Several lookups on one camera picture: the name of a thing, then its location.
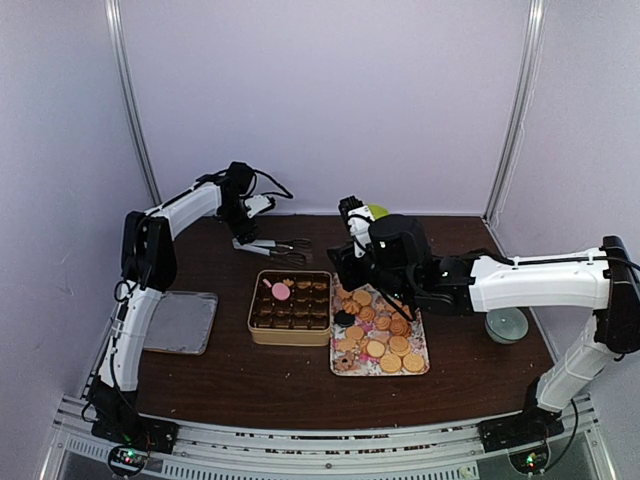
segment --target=pink candy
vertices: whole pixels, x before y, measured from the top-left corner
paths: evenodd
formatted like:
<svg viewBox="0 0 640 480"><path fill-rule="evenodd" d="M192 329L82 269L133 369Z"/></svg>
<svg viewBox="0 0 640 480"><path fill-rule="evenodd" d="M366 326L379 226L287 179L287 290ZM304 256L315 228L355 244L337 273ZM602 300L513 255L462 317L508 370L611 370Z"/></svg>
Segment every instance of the pink candy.
<svg viewBox="0 0 640 480"><path fill-rule="evenodd" d="M271 294L276 298L276 300L286 300L291 296L291 290L284 283L278 282L271 285L271 282L266 278L262 281L271 289Z"/></svg>

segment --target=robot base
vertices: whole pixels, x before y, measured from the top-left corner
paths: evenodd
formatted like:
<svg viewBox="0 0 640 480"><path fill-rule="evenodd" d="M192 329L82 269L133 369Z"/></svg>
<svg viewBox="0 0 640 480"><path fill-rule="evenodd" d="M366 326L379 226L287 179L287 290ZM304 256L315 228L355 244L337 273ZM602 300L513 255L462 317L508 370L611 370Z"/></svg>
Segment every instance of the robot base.
<svg viewBox="0 0 640 480"><path fill-rule="evenodd" d="M545 438L560 435L564 425L558 418L549 417L549 412L518 413L508 417L485 420L478 425L478 432L485 452L511 449L541 442Z"/></svg>
<svg viewBox="0 0 640 480"><path fill-rule="evenodd" d="M173 445L178 436L178 424L166 420L158 420L140 416L140 421L145 430L149 432L151 444L147 445L146 437L139 437L127 443L127 446L146 452L159 452L170 454L173 452ZM91 434L95 437L104 438L114 443L122 443L122 434L109 429L103 422L96 422L91 428Z"/></svg>

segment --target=white backdrop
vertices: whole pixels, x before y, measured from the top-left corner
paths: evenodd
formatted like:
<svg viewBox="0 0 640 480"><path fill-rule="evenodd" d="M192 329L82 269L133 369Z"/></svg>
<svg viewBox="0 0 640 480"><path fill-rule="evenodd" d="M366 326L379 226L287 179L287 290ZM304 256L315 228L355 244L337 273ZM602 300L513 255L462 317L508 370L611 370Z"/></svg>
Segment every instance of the white backdrop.
<svg viewBox="0 0 640 480"><path fill-rule="evenodd" d="M480 214L518 77L526 0L128 0L151 162L168 199L231 159L336 213Z"/></svg>

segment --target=cable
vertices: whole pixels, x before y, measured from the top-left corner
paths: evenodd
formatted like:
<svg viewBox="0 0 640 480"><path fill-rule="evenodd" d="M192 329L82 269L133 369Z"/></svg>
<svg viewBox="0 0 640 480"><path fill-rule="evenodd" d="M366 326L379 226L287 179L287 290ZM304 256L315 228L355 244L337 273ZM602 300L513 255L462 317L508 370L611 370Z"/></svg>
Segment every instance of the cable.
<svg viewBox="0 0 640 480"><path fill-rule="evenodd" d="M469 254L481 254L490 257L492 260L495 260L498 263L502 263L505 265L516 266L516 262L512 259L504 257L502 255L490 252L487 249L478 249L472 250ZM561 257L561 258L545 258L541 260L525 260L522 262L518 262L518 266L525 265L549 265L554 263L570 263L570 262L595 262L604 260L606 262L617 262L626 265L634 270L640 272L640 265L632 262L631 260L627 260L625 258L618 257L607 257L607 256L599 256L599 257Z"/></svg>
<svg viewBox="0 0 640 480"><path fill-rule="evenodd" d="M263 172L261 170L257 170L257 169L253 169L253 171L255 173L257 173L258 175L262 175L263 177L269 179L271 181L271 183L273 183L276 187L278 187L280 189L280 192L263 192L263 193L261 193L261 195L275 195L277 197L288 198L289 200L291 200L293 198L293 193L291 193L289 190L287 190L284 185L282 185L280 182L278 182L271 175L269 175L268 173L265 173L265 172Z"/></svg>
<svg viewBox="0 0 640 480"><path fill-rule="evenodd" d="M562 450L562 453L560 453L560 455L558 455L558 458L556 458L553 462L551 462L551 465L549 465L548 467L545 467L544 473L547 473L549 470L554 468L558 463L560 463L560 460L562 460L562 457L565 456L565 454L567 453L567 451L569 451L569 448L573 444L574 438L576 438L576 433L578 432L579 415L578 415L578 407L576 406L576 402L573 399L571 399L571 406L573 407L573 413L575 413L575 415L576 415L576 420L575 420L575 423L573 424L573 432L571 432L571 436L569 437L569 441L565 445L564 450Z"/></svg>
<svg viewBox="0 0 640 480"><path fill-rule="evenodd" d="M394 301L393 301L393 300L392 300L392 299L391 299L391 298L390 298L386 293L384 293L382 290L378 290L378 292L380 293L380 296L381 296L382 298L384 298L385 302L387 302L389 305L391 305L393 308L395 308L395 310L396 310L400 315L402 315L402 316L405 318L405 320L407 320L407 322L413 322L413 319L412 319L409 315L407 315L407 314L405 313L405 311L404 311L404 310L402 310L402 309L398 306L398 304L397 304L396 302L394 302Z"/></svg>
<svg viewBox="0 0 640 480"><path fill-rule="evenodd" d="M97 423L97 420L88 420L87 417L84 416L85 413L87 413L87 410L89 409L89 407L91 406L91 402L87 402L87 404L82 407L82 411L80 412L80 416L82 417L82 420L84 420L87 423Z"/></svg>
<svg viewBox="0 0 640 480"><path fill-rule="evenodd" d="M371 225L373 223L373 220L371 220L368 217L365 217L364 215L360 215L359 213L351 213L351 214L349 214L349 218L359 218L359 219L364 220L365 222L367 222L369 225Z"/></svg>

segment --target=metal frame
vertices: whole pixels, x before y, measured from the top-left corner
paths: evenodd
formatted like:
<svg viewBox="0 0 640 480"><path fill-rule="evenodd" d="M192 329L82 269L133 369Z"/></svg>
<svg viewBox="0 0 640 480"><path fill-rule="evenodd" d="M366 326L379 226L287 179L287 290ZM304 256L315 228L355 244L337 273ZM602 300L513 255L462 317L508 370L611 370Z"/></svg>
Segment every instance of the metal frame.
<svg viewBox="0 0 640 480"><path fill-rule="evenodd" d="M489 225L495 226L498 221L501 202L508 190L511 174L515 165L517 149L521 139L522 122L529 101L531 100L532 83L537 70L545 10L546 0L531 0L529 23L525 35L516 96L511 111L511 118L509 119L504 146L502 147L498 171L496 172L496 178L484 214L484 218Z"/></svg>
<svg viewBox="0 0 640 480"><path fill-rule="evenodd" d="M124 30L122 28L122 18L120 16L120 0L106 0L107 23L109 25L109 33L111 34L111 42L113 43L113 51L116 56L118 72L120 74L120 86L122 95L127 109L127 120L131 137L136 149L138 163L142 170L142 176L147 187L149 196L153 200L154 205L162 203L160 190L151 167L149 160L149 152L147 144L142 133L142 124L140 122L140 114L138 105L133 93L133 82L131 80L131 70L129 68L129 59L127 49L125 47Z"/></svg>
<svg viewBox="0 0 640 480"><path fill-rule="evenodd" d="M599 478L615 480L591 399L576 399L578 432L589 439ZM54 420L54 436L38 478L58 480L67 453L104 462L113 445L91 436L81 418L85 402L65 396ZM86 412L89 420L94 411ZM571 434L572 408L563 415ZM504 456L506 450L484 453L477 422L450 422L422 427L367 430L260 430L178 421L180 431L172 455L153 453L145 473L169 479L271 480L336 479L478 479L477 462ZM466 469L470 476L458 475Z"/></svg>

